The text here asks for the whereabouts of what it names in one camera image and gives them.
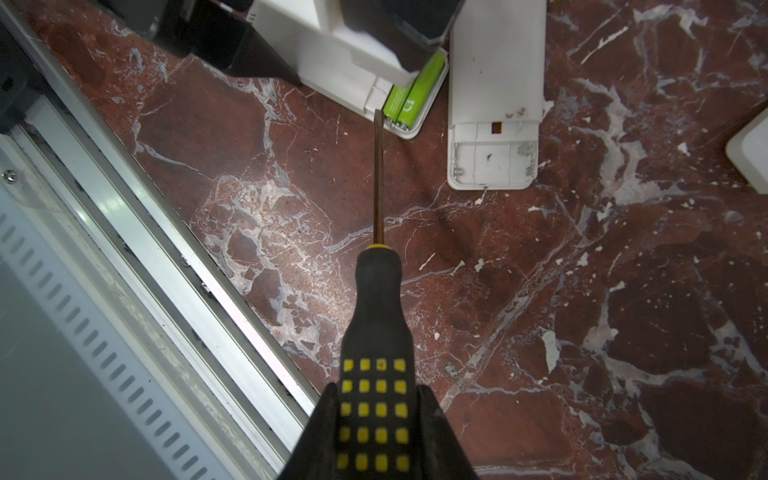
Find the white object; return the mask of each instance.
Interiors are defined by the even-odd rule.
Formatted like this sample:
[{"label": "white object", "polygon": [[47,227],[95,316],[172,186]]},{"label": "white object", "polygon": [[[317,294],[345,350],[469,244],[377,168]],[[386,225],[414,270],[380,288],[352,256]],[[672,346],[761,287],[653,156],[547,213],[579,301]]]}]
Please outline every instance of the white object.
[{"label": "white object", "polygon": [[757,193],[768,194],[768,109],[731,138],[725,151]]},{"label": "white object", "polygon": [[467,0],[451,36],[448,182],[518,190],[536,178],[546,0]]},{"label": "white object", "polygon": [[[260,0],[248,20],[301,81],[373,121],[394,84],[408,86],[418,75],[406,71],[394,52],[365,32],[350,30],[338,1]],[[448,73],[448,62],[413,128],[385,124],[403,138],[415,137]]]}]

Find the marble surface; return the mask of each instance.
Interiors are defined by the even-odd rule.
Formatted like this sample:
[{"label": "marble surface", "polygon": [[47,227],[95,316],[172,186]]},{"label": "marble surface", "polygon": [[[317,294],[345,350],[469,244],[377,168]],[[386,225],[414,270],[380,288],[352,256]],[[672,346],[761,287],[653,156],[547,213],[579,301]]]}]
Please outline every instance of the marble surface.
[{"label": "marble surface", "polygon": [[[372,124],[17,0],[318,388],[371,235]],[[419,379],[486,478],[768,478],[768,199],[724,155],[768,107],[761,0],[549,2],[538,179],[445,181],[447,88],[386,137]]]}]

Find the screwdriver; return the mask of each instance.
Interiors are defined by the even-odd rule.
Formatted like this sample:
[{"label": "screwdriver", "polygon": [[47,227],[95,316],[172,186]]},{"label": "screwdriver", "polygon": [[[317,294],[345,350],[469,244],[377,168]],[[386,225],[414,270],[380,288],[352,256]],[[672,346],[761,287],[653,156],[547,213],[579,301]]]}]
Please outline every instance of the screwdriver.
[{"label": "screwdriver", "polygon": [[478,480],[434,392],[416,385],[400,257],[384,242],[384,115],[374,115],[373,243],[329,383],[278,480]]},{"label": "screwdriver", "polygon": [[373,244],[357,257],[357,302],[341,343],[336,466],[338,478],[361,472],[409,478],[418,461],[413,337],[400,305],[402,264],[384,243],[384,117],[374,116]]}]

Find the black screwdriver handle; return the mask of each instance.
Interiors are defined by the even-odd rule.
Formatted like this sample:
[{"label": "black screwdriver handle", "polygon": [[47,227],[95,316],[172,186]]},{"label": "black screwdriver handle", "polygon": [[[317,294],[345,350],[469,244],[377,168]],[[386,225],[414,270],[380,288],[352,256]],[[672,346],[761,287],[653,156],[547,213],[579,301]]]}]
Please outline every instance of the black screwdriver handle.
[{"label": "black screwdriver handle", "polygon": [[358,256],[355,279],[355,312],[341,345],[337,478],[417,478],[413,337],[400,305],[400,257],[372,245]]}]

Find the yellow grip dot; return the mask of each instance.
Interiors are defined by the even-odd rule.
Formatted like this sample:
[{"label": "yellow grip dot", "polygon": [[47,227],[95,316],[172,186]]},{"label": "yellow grip dot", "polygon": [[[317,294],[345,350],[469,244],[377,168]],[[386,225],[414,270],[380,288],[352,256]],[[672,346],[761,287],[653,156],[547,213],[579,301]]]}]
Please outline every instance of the yellow grip dot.
[{"label": "yellow grip dot", "polygon": [[387,439],[386,429],[384,427],[378,427],[376,429],[376,443],[380,445],[386,445],[386,439]]},{"label": "yellow grip dot", "polygon": [[339,453],[339,456],[336,457],[336,467],[339,470],[346,470],[349,467],[349,454]]},{"label": "yellow grip dot", "polygon": [[350,427],[341,427],[339,429],[339,441],[348,442],[349,437],[352,436],[352,429]]},{"label": "yellow grip dot", "polygon": [[377,472],[386,472],[386,469],[388,467],[387,465],[387,458],[386,453],[379,453],[376,455],[376,471]]},{"label": "yellow grip dot", "polygon": [[365,453],[358,453],[355,457],[355,468],[358,472],[364,472],[368,469],[368,455]]},{"label": "yellow grip dot", "polygon": [[368,443],[368,427],[360,427],[357,429],[357,442]]},{"label": "yellow grip dot", "polygon": [[395,416],[401,418],[401,419],[407,419],[408,418],[408,406],[405,403],[396,403],[395,404]]},{"label": "yellow grip dot", "polygon": [[408,445],[408,429],[406,427],[395,430],[395,441],[400,445]]},{"label": "yellow grip dot", "polygon": [[397,468],[398,472],[407,472],[411,467],[411,462],[408,456],[397,455],[397,458],[395,459],[395,467]]}]

